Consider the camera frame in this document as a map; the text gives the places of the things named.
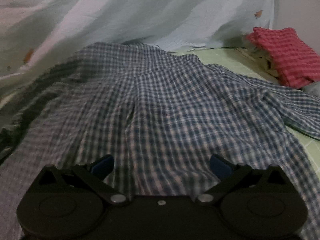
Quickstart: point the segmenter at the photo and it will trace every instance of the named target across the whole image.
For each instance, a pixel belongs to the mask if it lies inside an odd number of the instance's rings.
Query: plaid shirt
[[[195,197],[219,183],[213,153],[257,169],[280,165],[308,207],[301,236],[320,239],[319,180],[285,126],[320,139],[320,100],[302,91],[203,65],[195,55],[95,43],[20,99],[1,133],[13,143],[0,166],[0,239],[23,235],[15,211],[45,164],[66,168],[112,154],[105,182],[120,192]]]

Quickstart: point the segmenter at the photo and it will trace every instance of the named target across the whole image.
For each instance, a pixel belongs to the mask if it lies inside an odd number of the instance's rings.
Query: red fabric
[[[293,28],[254,28],[247,39],[269,52],[281,85],[302,88],[320,81],[320,56],[297,36]]]

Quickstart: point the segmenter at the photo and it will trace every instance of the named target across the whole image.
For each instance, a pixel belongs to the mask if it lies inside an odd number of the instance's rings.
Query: metal bolt
[[[127,200],[127,198],[122,194],[113,195],[111,196],[110,199],[113,203],[116,203],[116,204],[122,203]]]
[[[164,206],[167,202],[165,200],[159,200],[158,205],[159,206]]]
[[[202,194],[198,196],[198,200],[202,203],[208,203],[211,202],[214,199],[214,197],[210,194]]]

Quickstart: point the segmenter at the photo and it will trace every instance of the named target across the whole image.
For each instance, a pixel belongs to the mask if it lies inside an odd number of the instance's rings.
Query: light green bed sheet
[[[204,64],[219,64],[237,74],[278,83],[276,78],[263,71],[253,59],[245,57],[237,49],[202,49],[188,52],[175,52],[174,54],[195,54]],[[290,127],[287,127],[287,129],[297,137],[303,145],[306,153],[308,154],[309,160],[320,179],[320,141],[303,135]]]

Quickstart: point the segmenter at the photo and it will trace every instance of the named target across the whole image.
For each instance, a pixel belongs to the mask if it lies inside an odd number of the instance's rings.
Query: wrinkled fabric
[[[241,46],[275,0],[0,0],[0,97],[96,41],[169,51]]]
[[[317,98],[195,55],[104,43],[53,67],[25,98],[5,129],[0,239],[23,235],[15,210],[45,164],[67,168],[106,154],[115,169],[105,182],[129,196],[197,196],[219,183],[212,154],[257,169],[278,164],[308,208],[301,237],[320,239],[319,180],[285,126],[320,139]]]

